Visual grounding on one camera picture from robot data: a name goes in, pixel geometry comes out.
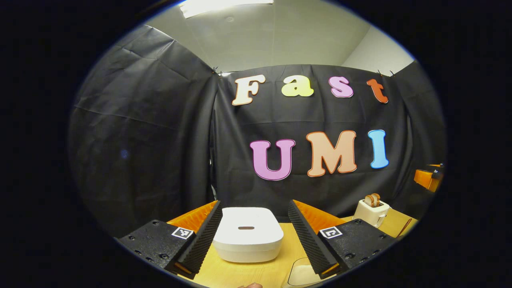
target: table surface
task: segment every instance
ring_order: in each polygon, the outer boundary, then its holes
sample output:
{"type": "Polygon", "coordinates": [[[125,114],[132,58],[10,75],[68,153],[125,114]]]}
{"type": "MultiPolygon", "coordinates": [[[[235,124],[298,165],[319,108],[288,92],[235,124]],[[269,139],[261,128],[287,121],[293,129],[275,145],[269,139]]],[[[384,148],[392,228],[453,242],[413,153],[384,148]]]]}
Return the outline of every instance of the table surface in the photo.
{"type": "MultiPolygon", "coordinates": [[[[394,209],[389,209],[379,230],[396,237],[411,218],[394,209]]],[[[341,219],[348,222],[352,220],[352,216],[341,219]]],[[[405,235],[416,222],[417,220],[413,218],[402,235],[405,235]]],[[[293,224],[280,223],[280,226],[284,232],[283,242],[281,250],[274,260],[262,263],[232,263],[221,259],[211,245],[194,280],[185,279],[210,288],[238,288],[253,282],[261,284],[264,288],[281,287],[293,263],[307,255],[293,224]]]]}

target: wall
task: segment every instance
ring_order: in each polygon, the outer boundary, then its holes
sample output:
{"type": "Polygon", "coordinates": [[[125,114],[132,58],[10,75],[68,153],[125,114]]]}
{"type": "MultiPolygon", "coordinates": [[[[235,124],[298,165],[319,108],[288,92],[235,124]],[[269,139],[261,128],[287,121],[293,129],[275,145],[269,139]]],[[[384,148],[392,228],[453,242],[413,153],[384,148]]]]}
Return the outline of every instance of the wall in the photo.
{"type": "Polygon", "coordinates": [[[359,45],[342,66],[358,68],[391,76],[414,60],[395,40],[375,27],[370,27],[359,45]]]}

